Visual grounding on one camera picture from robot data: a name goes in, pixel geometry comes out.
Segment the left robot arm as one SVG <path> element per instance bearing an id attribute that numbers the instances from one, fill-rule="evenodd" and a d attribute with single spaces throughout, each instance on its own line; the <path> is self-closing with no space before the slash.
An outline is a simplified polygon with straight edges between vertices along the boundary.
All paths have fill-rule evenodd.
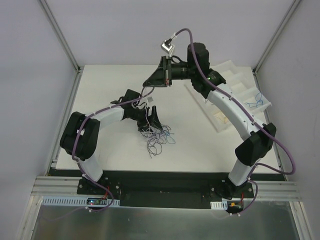
<path id="1" fill-rule="evenodd" d="M 103 170 L 95 154 L 100 130 L 125 119 L 136 121 L 139 132 L 163 129 L 157 108 L 143 102 L 150 94 L 127 89 L 124 96 L 103 109 L 87 115 L 78 111 L 70 115 L 59 145 L 76 161 L 83 177 L 90 180 L 88 188 L 94 194 L 102 194 L 106 188 L 105 181 L 101 179 Z"/>

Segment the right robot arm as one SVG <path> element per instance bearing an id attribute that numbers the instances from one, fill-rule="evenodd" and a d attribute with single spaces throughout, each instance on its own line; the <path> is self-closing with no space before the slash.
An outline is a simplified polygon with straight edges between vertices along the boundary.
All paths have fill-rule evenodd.
<path id="1" fill-rule="evenodd" d="M 255 165 L 271 150 L 276 127 L 265 124 L 249 113 L 237 100 L 224 77 L 210 67 L 209 51 L 203 43 L 189 44 L 187 61 L 173 62 L 174 45 L 161 44 L 166 52 L 157 69 L 143 87 L 169 87 L 173 80 L 190 80 L 194 90 L 214 104 L 232 123 L 243 142 L 235 149 L 237 157 L 225 181 L 215 187 L 221 198 L 232 199 L 242 193 Z"/>

